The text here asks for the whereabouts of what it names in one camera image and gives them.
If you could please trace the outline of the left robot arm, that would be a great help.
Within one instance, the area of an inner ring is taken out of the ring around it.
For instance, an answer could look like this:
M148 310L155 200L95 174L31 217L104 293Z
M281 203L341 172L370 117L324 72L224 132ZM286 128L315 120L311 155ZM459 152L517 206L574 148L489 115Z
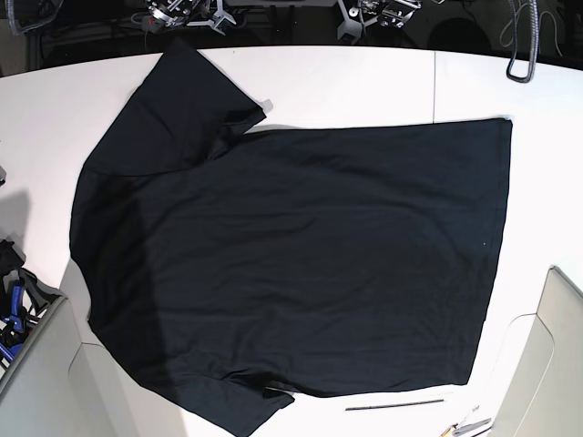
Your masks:
M358 0L338 1L342 22L337 27L338 40L355 44L366 36L371 25L401 29L422 8L422 1Z

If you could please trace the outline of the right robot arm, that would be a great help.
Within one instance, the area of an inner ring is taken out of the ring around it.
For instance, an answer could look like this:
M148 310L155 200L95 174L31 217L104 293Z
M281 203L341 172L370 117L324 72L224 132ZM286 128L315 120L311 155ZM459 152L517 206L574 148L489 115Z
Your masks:
M237 25L236 19L225 10L221 0L146 1L147 11L130 17L145 33L160 34L182 28L207 27L225 35Z

